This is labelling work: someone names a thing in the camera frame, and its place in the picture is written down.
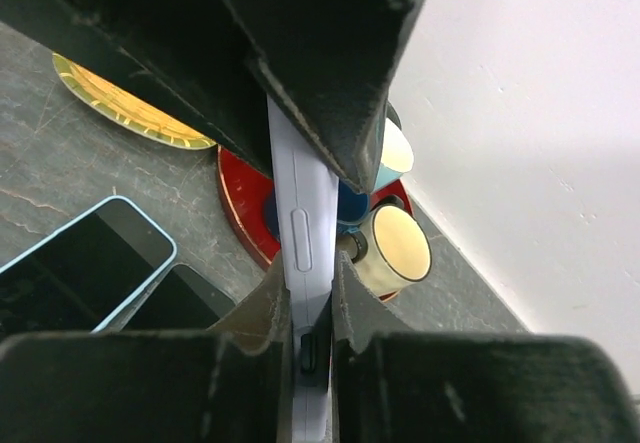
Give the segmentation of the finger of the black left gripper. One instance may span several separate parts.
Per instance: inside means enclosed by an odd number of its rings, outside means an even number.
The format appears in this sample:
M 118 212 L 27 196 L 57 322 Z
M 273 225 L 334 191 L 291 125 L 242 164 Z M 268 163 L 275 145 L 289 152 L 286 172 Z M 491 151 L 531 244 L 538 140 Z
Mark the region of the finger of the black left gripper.
M 222 0 L 255 78 L 338 177 L 370 192 L 382 111 L 425 0 Z
M 266 95 L 221 0 L 1 0 L 1 20 L 271 174 Z

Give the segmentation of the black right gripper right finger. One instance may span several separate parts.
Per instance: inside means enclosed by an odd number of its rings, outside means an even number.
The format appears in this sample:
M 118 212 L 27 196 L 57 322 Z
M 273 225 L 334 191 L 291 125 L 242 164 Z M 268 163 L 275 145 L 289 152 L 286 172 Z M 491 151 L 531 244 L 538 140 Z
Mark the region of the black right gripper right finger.
M 419 331 L 345 253 L 332 289 L 337 442 L 635 442 L 639 418 L 594 343 L 530 333 Z

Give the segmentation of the clear cased black phone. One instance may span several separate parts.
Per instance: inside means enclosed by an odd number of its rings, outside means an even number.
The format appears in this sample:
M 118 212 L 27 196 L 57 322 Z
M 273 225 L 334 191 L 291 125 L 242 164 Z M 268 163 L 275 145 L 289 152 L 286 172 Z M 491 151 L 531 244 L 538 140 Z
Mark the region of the clear cased black phone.
M 185 264 L 174 265 L 124 325 L 125 331 L 207 329 L 235 301 Z

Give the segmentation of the lavender cased phone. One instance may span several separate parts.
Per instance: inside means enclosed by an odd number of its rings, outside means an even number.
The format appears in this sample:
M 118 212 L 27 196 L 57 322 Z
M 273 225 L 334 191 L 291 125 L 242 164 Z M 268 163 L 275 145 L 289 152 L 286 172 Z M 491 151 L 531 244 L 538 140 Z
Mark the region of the lavender cased phone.
M 293 330 L 292 439 L 320 442 L 328 413 L 339 182 L 272 98 L 267 108 Z

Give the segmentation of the light blue cased phone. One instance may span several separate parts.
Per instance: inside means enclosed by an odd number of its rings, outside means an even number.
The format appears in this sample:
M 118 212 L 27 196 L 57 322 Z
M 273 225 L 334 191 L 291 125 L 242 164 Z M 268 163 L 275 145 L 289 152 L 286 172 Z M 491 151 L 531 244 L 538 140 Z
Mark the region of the light blue cased phone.
M 1 268 L 1 336 L 104 329 L 177 255 L 130 199 L 107 197 Z

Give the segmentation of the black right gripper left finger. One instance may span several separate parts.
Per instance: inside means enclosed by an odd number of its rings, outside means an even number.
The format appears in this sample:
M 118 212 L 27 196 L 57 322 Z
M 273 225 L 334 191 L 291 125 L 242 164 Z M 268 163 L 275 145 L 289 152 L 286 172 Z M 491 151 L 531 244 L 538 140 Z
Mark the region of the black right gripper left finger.
M 40 332 L 1 346 L 5 442 L 288 442 L 283 264 L 207 330 Z

